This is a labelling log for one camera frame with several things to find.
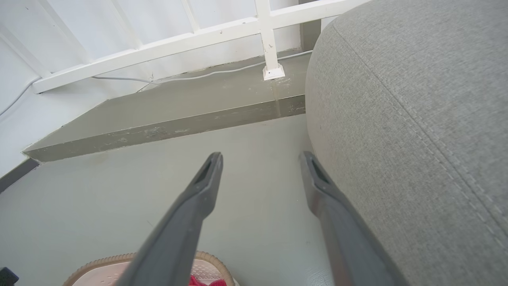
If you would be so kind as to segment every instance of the gray painted floor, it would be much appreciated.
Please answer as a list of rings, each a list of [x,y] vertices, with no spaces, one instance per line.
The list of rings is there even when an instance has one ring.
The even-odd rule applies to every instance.
[[[332,284],[298,155],[305,115],[50,162],[0,194],[0,266],[58,286],[82,265],[137,251],[207,156],[224,171],[198,249],[242,286]]]

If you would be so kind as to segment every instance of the gray upholstery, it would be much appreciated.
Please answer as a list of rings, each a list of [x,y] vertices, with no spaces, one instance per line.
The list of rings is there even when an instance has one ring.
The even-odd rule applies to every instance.
[[[508,284],[508,1],[373,0],[321,34],[314,151],[412,285]]]

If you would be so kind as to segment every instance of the white handrail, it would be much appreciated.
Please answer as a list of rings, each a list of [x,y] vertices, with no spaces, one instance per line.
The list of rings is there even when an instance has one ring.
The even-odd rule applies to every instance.
[[[16,42],[15,37],[9,31],[5,32],[4,30],[6,29],[2,28],[0,36],[42,77],[42,79],[33,84],[33,90],[36,93],[164,56],[256,34],[261,34],[263,41],[266,60],[266,67],[263,70],[265,80],[283,77],[284,70],[277,61],[274,29],[336,16],[369,0],[320,0],[275,11],[270,11],[269,0],[255,0],[258,14],[256,17],[244,18],[203,29],[199,28],[188,1],[182,0],[193,33],[186,33],[145,45],[136,36],[134,29],[117,0],[109,1],[112,3],[120,24],[130,36],[133,49],[63,71],[50,73],[19,41]],[[55,19],[55,21],[60,26],[59,28],[65,34],[70,33],[70,30],[63,26],[63,21],[58,21],[58,19]],[[67,36],[71,41],[74,41],[75,37],[71,35]]]

